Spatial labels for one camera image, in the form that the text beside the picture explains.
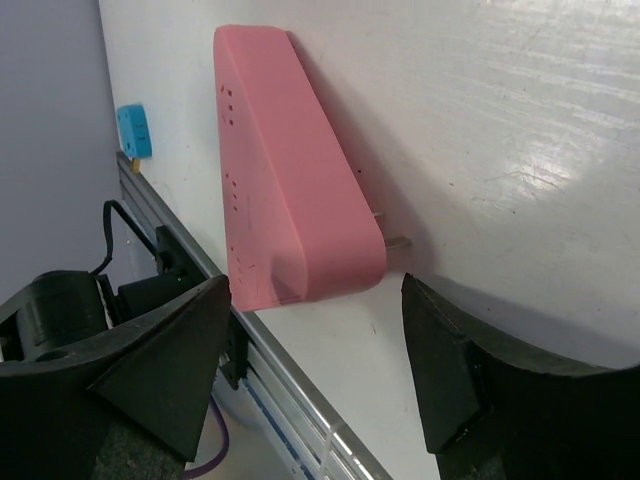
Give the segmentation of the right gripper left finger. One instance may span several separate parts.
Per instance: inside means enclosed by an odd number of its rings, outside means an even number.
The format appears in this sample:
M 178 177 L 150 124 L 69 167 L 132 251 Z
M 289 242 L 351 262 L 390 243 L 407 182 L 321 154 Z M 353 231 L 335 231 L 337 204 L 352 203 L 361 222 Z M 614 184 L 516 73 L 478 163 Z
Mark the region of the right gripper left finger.
M 230 314 L 225 276 L 34 361 L 1 360 L 5 479 L 180 479 Z

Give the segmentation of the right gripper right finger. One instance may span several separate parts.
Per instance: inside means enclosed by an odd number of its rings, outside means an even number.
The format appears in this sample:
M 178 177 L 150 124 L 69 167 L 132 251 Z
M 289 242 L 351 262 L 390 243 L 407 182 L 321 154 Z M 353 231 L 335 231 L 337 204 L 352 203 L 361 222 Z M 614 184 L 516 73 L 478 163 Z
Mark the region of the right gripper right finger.
M 635 479 L 639 370 L 569 359 L 401 287 L 427 451 L 444 479 Z

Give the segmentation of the pink triangular power strip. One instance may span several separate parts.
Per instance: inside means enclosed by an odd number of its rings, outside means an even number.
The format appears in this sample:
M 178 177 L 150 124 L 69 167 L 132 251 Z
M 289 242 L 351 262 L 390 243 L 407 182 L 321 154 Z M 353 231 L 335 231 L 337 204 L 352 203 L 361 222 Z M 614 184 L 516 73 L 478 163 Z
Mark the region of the pink triangular power strip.
M 359 293 L 387 273 L 384 237 L 289 34 L 213 39 L 224 228 L 240 312 Z

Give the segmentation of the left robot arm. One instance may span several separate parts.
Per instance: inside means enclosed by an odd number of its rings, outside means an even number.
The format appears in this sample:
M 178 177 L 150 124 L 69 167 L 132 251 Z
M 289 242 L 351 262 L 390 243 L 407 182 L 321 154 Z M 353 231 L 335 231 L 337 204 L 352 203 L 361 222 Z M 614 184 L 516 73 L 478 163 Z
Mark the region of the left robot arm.
M 178 269 L 114 289 L 106 275 L 44 273 L 1 305 L 1 360 L 45 357 L 144 315 L 204 280 Z

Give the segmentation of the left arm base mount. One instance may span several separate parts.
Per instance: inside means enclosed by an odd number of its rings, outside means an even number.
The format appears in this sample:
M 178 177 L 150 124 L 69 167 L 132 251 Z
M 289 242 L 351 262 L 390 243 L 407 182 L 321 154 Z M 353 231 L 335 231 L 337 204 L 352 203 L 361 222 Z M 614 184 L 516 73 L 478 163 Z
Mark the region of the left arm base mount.
M 108 200 L 103 204 L 102 211 L 106 255 L 102 263 L 92 271 L 102 287 L 107 285 L 104 271 L 111 263 L 114 253 L 113 213 L 120 216 L 152 254 L 156 265 L 155 275 L 122 285 L 115 294 L 105 294 L 115 325 L 146 314 L 205 281 L 205 273 L 168 226 L 156 227 L 156 240 L 151 241 L 118 201 Z M 248 345 L 248 334 L 236 315 L 230 313 L 219 357 L 219 369 L 234 390 L 239 388 L 241 380 L 247 374 Z

